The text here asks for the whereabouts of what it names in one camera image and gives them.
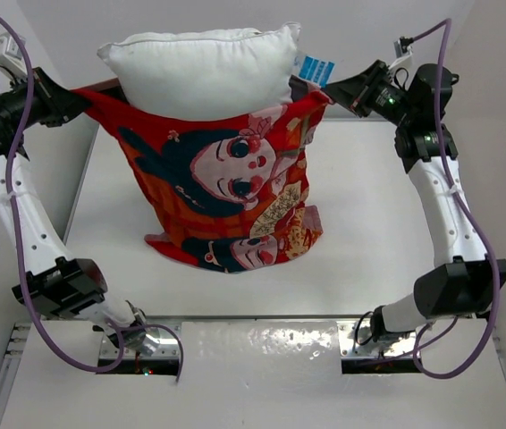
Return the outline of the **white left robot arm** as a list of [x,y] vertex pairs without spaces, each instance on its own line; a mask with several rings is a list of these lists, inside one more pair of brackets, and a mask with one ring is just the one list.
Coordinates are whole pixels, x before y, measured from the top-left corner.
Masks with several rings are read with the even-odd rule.
[[140,349],[144,338],[142,312],[110,295],[96,263],[74,257],[63,244],[32,183],[24,147],[18,146],[13,162],[7,162],[28,102],[27,86],[25,81],[16,81],[10,91],[0,92],[0,218],[13,234],[10,200],[16,199],[24,273],[33,307],[47,318],[89,320],[111,340],[116,338],[112,326],[117,324],[126,331],[126,346]]

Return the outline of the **white pillow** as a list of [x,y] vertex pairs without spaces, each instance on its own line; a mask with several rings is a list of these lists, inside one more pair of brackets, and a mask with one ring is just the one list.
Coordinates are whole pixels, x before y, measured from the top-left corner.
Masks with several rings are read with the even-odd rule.
[[145,32],[107,43],[97,55],[140,111],[213,121],[290,102],[300,30],[288,22],[266,32]]

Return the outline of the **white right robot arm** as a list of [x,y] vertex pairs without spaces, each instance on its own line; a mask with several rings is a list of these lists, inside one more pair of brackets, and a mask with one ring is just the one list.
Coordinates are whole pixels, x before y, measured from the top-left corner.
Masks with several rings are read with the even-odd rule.
[[492,259],[462,196],[458,149],[441,119],[460,80],[435,63],[421,65],[408,88],[382,61],[324,92],[358,117],[371,113],[396,127],[394,147],[414,185],[434,246],[434,269],[407,297],[375,309],[373,341],[408,334],[446,316],[490,313],[506,282],[506,260]]

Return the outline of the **red cartoon print pillowcase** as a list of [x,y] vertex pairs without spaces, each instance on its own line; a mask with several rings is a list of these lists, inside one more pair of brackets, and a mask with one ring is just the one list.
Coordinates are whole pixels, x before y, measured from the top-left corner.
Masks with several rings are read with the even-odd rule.
[[146,243],[171,259],[221,273],[278,265],[322,235],[307,202],[307,146],[327,97],[284,72],[231,59],[141,81],[77,88],[88,115],[123,151],[163,232]]

